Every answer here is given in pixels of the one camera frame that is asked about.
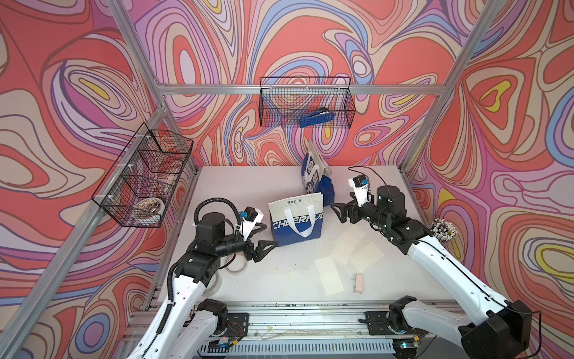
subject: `white table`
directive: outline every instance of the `white table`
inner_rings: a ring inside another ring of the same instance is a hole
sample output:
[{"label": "white table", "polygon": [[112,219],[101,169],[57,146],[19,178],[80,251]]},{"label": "white table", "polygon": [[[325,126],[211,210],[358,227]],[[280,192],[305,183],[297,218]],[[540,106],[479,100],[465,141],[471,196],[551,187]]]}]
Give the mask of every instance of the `white table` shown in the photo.
[{"label": "white table", "polygon": [[[397,186],[405,194],[407,215],[420,220],[397,167],[372,168],[388,185]],[[347,167],[332,167],[332,172],[336,202],[349,202],[348,179],[357,173]],[[368,169],[364,169],[364,172],[371,179],[371,192],[375,193],[377,187],[382,185],[381,180]],[[176,262],[185,253],[195,237],[193,212],[200,202],[211,197],[224,197],[232,201],[239,211],[247,206],[258,208],[265,214],[262,222],[269,226],[268,203],[302,194],[305,191],[301,183],[300,167],[203,167],[170,263]],[[223,203],[208,204],[202,209],[200,218],[213,211],[221,212],[235,222],[231,210]],[[360,221],[357,225],[367,235],[355,251],[373,242],[385,255],[363,273],[363,294],[353,293],[353,278],[357,271],[351,262],[343,265],[337,261],[335,264],[344,291],[330,296],[325,294],[315,260],[329,256],[335,241],[351,226],[349,221],[341,224],[331,208],[325,207],[321,238],[275,248],[261,262],[250,261],[246,271],[238,276],[220,270],[222,286],[211,298],[228,304],[392,302],[404,295],[412,295],[421,300],[452,300],[452,296],[423,267],[373,231],[367,222]],[[270,226],[254,235],[255,245],[258,240],[272,240]],[[166,297],[165,288],[164,280],[158,298],[160,302]]]}]

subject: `black wire basket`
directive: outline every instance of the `black wire basket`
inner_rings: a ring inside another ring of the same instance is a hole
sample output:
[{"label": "black wire basket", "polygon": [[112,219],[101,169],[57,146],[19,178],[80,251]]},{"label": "black wire basket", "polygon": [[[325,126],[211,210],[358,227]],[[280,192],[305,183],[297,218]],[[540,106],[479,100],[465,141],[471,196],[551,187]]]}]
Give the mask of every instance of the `black wire basket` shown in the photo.
[{"label": "black wire basket", "polygon": [[351,128],[355,103],[348,76],[259,79],[261,127]]},{"label": "black wire basket", "polygon": [[111,169],[92,196],[122,227],[161,227],[193,147],[192,140],[168,130],[145,127],[144,131],[137,149],[122,164],[120,175],[107,193],[97,194]]}]

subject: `psychedelic wall pattern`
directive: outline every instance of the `psychedelic wall pattern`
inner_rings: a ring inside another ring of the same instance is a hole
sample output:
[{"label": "psychedelic wall pattern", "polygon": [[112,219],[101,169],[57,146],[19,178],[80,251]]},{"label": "psychedelic wall pattern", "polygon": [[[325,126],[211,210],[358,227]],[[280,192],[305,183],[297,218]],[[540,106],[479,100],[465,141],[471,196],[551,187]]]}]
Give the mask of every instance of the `psychedelic wall pattern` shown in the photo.
[{"label": "psychedelic wall pattern", "polygon": [[[440,84],[483,7],[451,1],[142,0],[130,16],[161,83],[349,75]],[[332,165],[397,164],[433,96],[358,95],[351,130],[261,129],[258,96],[166,98],[201,165],[298,165],[303,137]]]},{"label": "psychedelic wall pattern", "polygon": [[442,83],[482,0],[142,0],[130,16],[160,83],[348,74]]},{"label": "psychedelic wall pattern", "polygon": [[42,314],[20,359],[114,358],[133,312],[144,305],[166,239],[190,185],[185,170],[159,229],[97,228]]},{"label": "psychedelic wall pattern", "polygon": [[[154,104],[101,1],[0,2],[0,329]],[[189,184],[161,229],[105,217],[20,352],[110,357]]]},{"label": "psychedelic wall pattern", "polygon": [[574,4],[509,1],[408,172],[427,219],[461,232],[450,251],[542,309],[538,358],[574,358],[573,103]]},{"label": "psychedelic wall pattern", "polygon": [[167,98],[182,133],[203,165],[300,165],[311,139],[331,165],[397,164],[429,109],[431,95],[356,96],[351,129],[261,128],[259,96],[173,95]]}]

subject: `pink usb drive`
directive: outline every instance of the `pink usb drive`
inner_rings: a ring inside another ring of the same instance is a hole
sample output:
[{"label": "pink usb drive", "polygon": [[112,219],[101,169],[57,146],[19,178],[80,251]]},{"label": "pink usb drive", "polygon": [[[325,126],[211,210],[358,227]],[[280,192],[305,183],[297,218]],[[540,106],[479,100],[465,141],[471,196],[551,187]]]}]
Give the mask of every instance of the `pink usb drive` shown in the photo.
[{"label": "pink usb drive", "polygon": [[357,274],[355,276],[355,293],[362,294],[363,293],[363,275]]}]

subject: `tape roll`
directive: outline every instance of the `tape roll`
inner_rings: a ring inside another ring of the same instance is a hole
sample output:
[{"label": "tape roll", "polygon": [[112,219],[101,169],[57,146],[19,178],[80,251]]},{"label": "tape roll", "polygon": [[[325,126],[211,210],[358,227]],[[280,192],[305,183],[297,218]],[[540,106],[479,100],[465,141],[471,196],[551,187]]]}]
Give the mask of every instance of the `tape roll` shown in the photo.
[{"label": "tape roll", "polygon": [[207,284],[207,288],[203,292],[204,297],[210,297],[213,294],[216,294],[219,288],[221,288],[221,276],[218,272],[215,272],[215,275],[211,277],[210,282]]},{"label": "tape roll", "polygon": [[[227,257],[227,259],[225,260],[225,263],[226,264],[229,263],[229,261],[232,258],[233,258],[233,256]],[[241,273],[245,272],[245,270],[247,269],[247,258],[245,258],[245,255],[243,253],[237,253],[233,263],[231,263],[230,265],[225,267],[225,269],[227,270],[227,272],[229,274],[233,274],[234,276],[238,276]]]}]

